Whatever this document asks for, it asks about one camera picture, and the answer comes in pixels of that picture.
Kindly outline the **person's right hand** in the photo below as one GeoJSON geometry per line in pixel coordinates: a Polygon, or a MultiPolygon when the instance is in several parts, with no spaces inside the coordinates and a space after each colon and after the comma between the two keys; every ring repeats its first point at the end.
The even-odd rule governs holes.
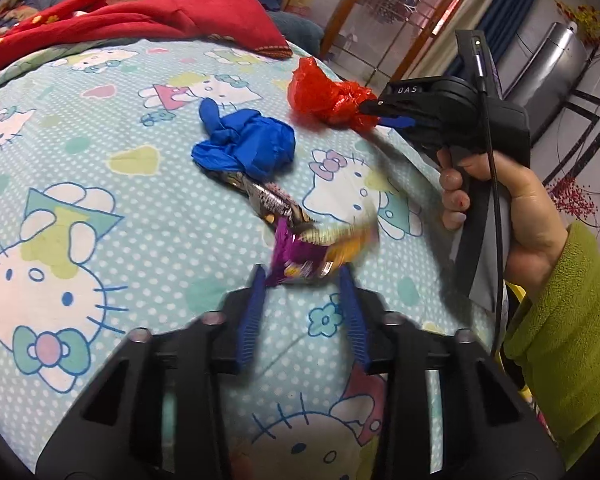
{"type": "MultiPolygon", "coordinates": [[[[437,152],[442,171],[443,225],[450,231],[459,230],[470,207],[470,198],[463,190],[463,177],[480,181],[491,177],[486,154],[470,155],[454,164],[447,150],[437,152]]],[[[510,195],[510,224],[513,243],[506,263],[507,281],[524,289],[530,300],[538,300],[553,274],[566,246],[568,231],[562,224],[553,201],[535,173],[513,159],[493,154],[498,182],[510,195]]]]}

